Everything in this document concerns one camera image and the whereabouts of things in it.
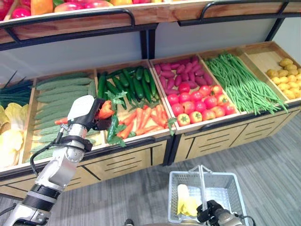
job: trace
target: gray wire basket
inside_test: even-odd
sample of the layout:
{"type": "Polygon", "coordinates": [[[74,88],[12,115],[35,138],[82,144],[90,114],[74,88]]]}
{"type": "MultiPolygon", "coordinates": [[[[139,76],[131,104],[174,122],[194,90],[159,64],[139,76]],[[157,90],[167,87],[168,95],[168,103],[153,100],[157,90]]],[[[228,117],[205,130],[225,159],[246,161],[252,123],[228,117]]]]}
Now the gray wire basket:
{"type": "Polygon", "coordinates": [[[169,174],[168,191],[168,221],[181,223],[187,219],[197,218],[177,215],[178,209],[178,185],[184,184],[188,187],[189,195],[194,197],[197,204],[203,203],[203,210],[207,209],[208,200],[215,200],[231,213],[246,215],[244,201],[235,174],[212,172],[208,168],[196,166],[189,171],[171,171],[169,174]]]}

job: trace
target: green leaf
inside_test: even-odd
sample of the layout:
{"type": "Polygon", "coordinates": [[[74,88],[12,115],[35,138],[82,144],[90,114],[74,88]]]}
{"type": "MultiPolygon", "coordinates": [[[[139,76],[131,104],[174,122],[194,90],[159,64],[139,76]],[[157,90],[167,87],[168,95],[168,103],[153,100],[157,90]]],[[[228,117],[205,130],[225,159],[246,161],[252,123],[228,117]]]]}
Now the green leaf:
{"type": "Polygon", "coordinates": [[[116,128],[116,134],[119,133],[120,131],[123,131],[127,126],[122,124],[122,125],[118,125],[116,128]]]}
{"type": "Polygon", "coordinates": [[[177,121],[177,118],[171,118],[167,120],[167,125],[169,128],[169,132],[170,135],[173,136],[174,135],[174,131],[172,130],[172,126],[174,125],[174,123],[177,121]]]}
{"type": "Polygon", "coordinates": [[[123,139],[118,136],[114,136],[108,143],[110,145],[120,145],[121,147],[126,146],[126,143],[124,143],[123,139]]]}

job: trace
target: wooden drawer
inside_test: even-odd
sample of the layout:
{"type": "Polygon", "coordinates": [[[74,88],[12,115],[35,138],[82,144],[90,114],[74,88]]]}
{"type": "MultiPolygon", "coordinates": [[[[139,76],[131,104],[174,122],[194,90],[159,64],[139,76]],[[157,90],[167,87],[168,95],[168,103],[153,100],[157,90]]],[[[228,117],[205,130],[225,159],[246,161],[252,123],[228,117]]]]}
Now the wooden drawer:
{"type": "Polygon", "coordinates": [[[92,159],[84,167],[107,180],[163,163],[166,140],[92,159]]]}

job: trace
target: black cable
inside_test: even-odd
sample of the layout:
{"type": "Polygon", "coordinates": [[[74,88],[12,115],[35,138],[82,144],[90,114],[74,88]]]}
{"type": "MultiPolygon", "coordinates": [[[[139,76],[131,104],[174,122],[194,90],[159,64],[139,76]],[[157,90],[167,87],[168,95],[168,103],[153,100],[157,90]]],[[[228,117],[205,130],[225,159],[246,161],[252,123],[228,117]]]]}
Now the black cable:
{"type": "Polygon", "coordinates": [[[5,213],[7,213],[7,212],[9,212],[9,211],[11,211],[11,210],[13,210],[13,209],[16,207],[16,205],[17,205],[17,204],[14,203],[13,206],[8,207],[8,208],[6,208],[5,210],[1,211],[1,212],[0,212],[0,216],[3,215],[3,214],[5,214],[5,213]]]}

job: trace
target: wooden crate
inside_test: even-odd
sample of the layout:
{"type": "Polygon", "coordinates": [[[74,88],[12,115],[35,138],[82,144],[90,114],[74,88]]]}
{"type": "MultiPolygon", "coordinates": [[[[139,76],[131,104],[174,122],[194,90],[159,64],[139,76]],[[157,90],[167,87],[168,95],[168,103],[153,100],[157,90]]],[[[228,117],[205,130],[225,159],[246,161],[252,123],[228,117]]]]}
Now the wooden crate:
{"type": "MultiPolygon", "coordinates": [[[[180,0],[171,1],[169,10],[169,22],[181,20],[199,19],[204,6],[212,2],[211,0],[180,0]]],[[[277,13],[282,2],[257,2],[219,5],[210,7],[204,18],[221,16],[238,16],[252,14],[277,13]]],[[[290,2],[285,13],[299,13],[301,10],[300,2],[290,2]]]]}
{"type": "MultiPolygon", "coordinates": [[[[203,69],[209,73],[209,75],[213,78],[214,83],[213,85],[217,84],[219,85],[219,82],[216,80],[216,78],[211,74],[211,72],[209,71],[209,69],[206,67],[206,65],[204,64],[204,61],[199,57],[199,55],[197,54],[186,54],[186,55],[181,55],[181,56],[173,56],[173,57],[167,57],[167,58],[161,58],[161,59],[154,59],[154,60],[150,60],[150,64],[151,64],[151,68],[152,68],[152,72],[154,73],[154,76],[157,80],[157,84],[160,88],[160,94],[163,96],[163,99],[165,101],[165,104],[169,110],[169,113],[172,117],[175,117],[173,110],[171,108],[171,105],[167,99],[167,96],[165,94],[165,91],[161,85],[161,82],[159,80],[159,76],[155,70],[155,65],[158,63],[171,63],[171,62],[176,62],[179,60],[183,60],[183,59],[187,59],[187,58],[191,58],[193,56],[198,56],[199,58],[199,63],[203,66],[203,69]]],[[[223,94],[226,95],[226,97],[228,98],[228,100],[230,101],[230,103],[232,103],[231,99],[228,97],[228,95],[225,93],[225,91],[223,90],[223,94]]],[[[190,124],[187,126],[179,126],[178,122],[175,123],[175,127],[176,127],[176,134],[181,134],[181,133],[186,133],[189,131],[194,131],[194,130],[198,130],[200,128],[202,128],[203,126],[209,124],[209,123],[214,123],[214,122],[219,122],[225,119],[231,119],[234,118],[236,116],[239,115],[239,111],[236,109],[236,113],[235,114],[231,114],[231,115],[227,115],[224,117],[220,117],[220,118],[216,118],[213,120],[208,120],[208,121],[202,121],[202,122],[198,122],[198,123],[194,123],[194,124],[190,124]]]]}
{"type": "MultiPolygon", "coordinates": [[[[97,72],[98,73],[103,73],[103,72],[111,73],[111,72],[113,72],[115,70],[119,70],[119,69],[122,69],[122,68],[126,68],[126,67],[138,67],[138,66],[143,66],[144,68],[149,68],[149,69],[151,68],[148,60],[138,60],[138,61],[132,61],[132,62],[128,62],[128,63],[121,63],[121,64],[115,64],[115,65],[109,65],[109,66],[100,67],[100,68],[97,68],[97,72]]],[[[158,89],[158,82],[157,82],[157,80],[154,79],[154,81],[156,83],[157,90],[159,90],[158,89]]],[[[171,115],[169,114],[169,111],[167,110],[167,105],[166,105],[165,101],[163,101],[162,93],[159,92],[159,95],[161,97],[160,104],[166,110],[167,115],[170,118],[171,115]]],[[[117,109],[118,114],[117,114],[117,116],[118,116],[119,120],[124,120],[131,113],[134,112],[134,110],[132,110],[130,112],[128,111],[129,109],[132,108],[132,106],[130,105],[130,103],[127,100],[127,98],[124,98],[124,99],[125,99],[125,103],[126,103],[126,106],[127,106],[127,110],[124,110],[123,107],[120,106],[120,105],[118,106],[118,109],[117,109]]],[[[147,125],[145,127],[149,127],[149,126],[153,126],[153,125],[156,125],[156,123],[153,120],[149,120],[149,122],[147,123],[147,125]]],[[[135,131],[135,128],[136,128],[136,120],[134,121],[133,131],[135,131]]],[[[134,141],[134,140],[138,140],[140,138],[146,138],[146,137],[158,138],[158,137],[164,137],[164,136],[168,136],[168,135],[170,135],[169,129],[163,129],[163,130],[160,130],[160,131],[157,131],[157,132],[152,132],[152,133],[147,133],[147,134],[143,134],[143,135],[140,135],[140,136],[135,136],[135,137],[132,137],[132,138],[127,138],[124,141],[125,142],[134,141]]]]}
{"type": "Polygon", "coordinates": [[[274,41],[251,44],[242,46],[241,49],[245,52],[245,56],[249,58],[254,65],[261,71],[264,75],[263,81],[267,81],[273,90],[285,97],[285,103],[291,103],[295,101],[300,101],[301,97],[289,100],[286,95],[279,89],[279,87],[266,75],[268,69],[280,70],[282,67],[279,62],[283,58],[289,58],[293,61],[293,64],[297,68],[301,68],[301,65],[293,59],[288,53],[286,53],[280,46],[278,46],[274,41]]]}

